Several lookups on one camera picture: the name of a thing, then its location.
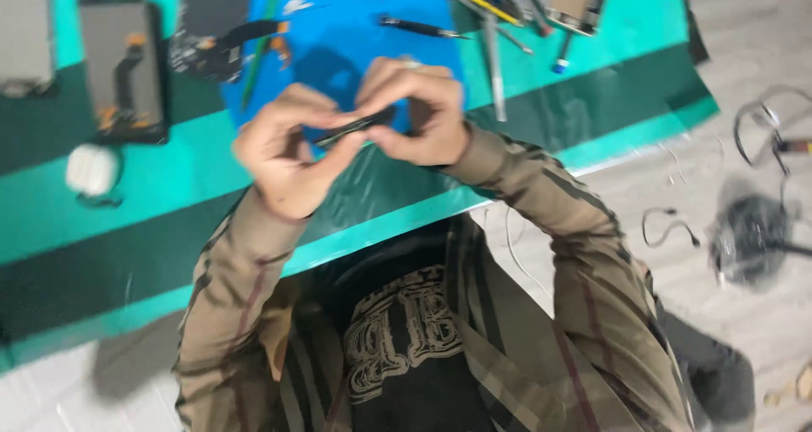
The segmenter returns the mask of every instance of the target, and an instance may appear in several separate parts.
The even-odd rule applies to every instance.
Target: black t-shirt
[[[448,221],[318,269],[355,432],[493,432],[443,289]]]

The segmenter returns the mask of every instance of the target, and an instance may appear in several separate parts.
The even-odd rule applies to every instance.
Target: plaid shirt
[[[551,319],[494,262],[479,226],[452,220],[446,298],[494,427],[693,429],[650,274],[614,213],[540,147],[469,128],[468,150],[442,172],[548,233],[556,270]],[[251,188],[208,240],[175,366],[187,430],[351,430],[340,336],[299,300],[308,272],[279,278],[304,229]]]

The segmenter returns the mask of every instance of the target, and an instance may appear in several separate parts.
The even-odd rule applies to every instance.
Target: hand
[[[470,133],[463,125],[462,85],[445,67],[408,69],[403,61],[379,57],[364,76],[353,115],[369,116],[409,98],[412,136],[387,126],[367,130],[387,156],[415,165],[451,165],[462,157]]]
[[[240,128],[231,148],[253,175],[271,211],[290,219],[308,217],[364,144],[366,134],[353,132],[341,137],[320,161],[313,162],[301,125],[319,129],[341,126],[337,107],[326,95],[295,83]]]

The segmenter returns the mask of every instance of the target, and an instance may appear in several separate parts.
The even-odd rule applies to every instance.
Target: floor
[[[661,248],[642,240],[640,218],[653,206],[677,208],[705,242],[720,202],[747,189],[777,195],[777,168],[754,171],[738,157],[731,126],[738,107],[767,86],[784,83],[812,92],[812,0],[692,0],[712,62],[700,73],[722,113],[663,149],[591,173],[583,179],[614,209],[632,252],[655,273],[655,289],[667,306],[697,327],[741,348],[756,370],[758,403],[812,360],[812,262],[788,259],[765,294],[721,288],[704,248],[675,231]],[[801,104],[789,98],[779,115]],[[812,121],[793,130],[812,135]],[[748,135],[746,144],[760,140]],[[787,201],[812,212],[812,161],[791,161],[794,175]],[[497,259],[542,306],[551,310],[552,270],[546,237],[502,204],[472,211],[487,229]],[[647,229],[660,234],[667,222],[652,218]],[[506,227],[516,258],[506,243]],[[799,224],[798,241],[812,245],[812,226]],[[85,344],[51,355],[0,378],[0,432],[178,432],[172,410],[177,387],[168,374],[175,359],[179,314],[135,333]],[[812,404],[788,400],[759,406],[757,430],[797,430],[812,421]]]

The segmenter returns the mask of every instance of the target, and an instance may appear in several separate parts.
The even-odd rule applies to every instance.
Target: black screwdriver
[[[429,25],[425,23],[418,23],[418,22],[408,22],[406,20],[399,20],[398,18],[388,17],[386,15],[381,16],[381,25],[389,25],[392,27],[396,27],[398,29],[407,30],[409,32],[414,33],[422,33],[423,35],[430,35],[431,37],[443,37],[446,39],[466,39],[470,40],[468,37],[464,37],[453,30],[443,29],[437,27],[436,25]]]

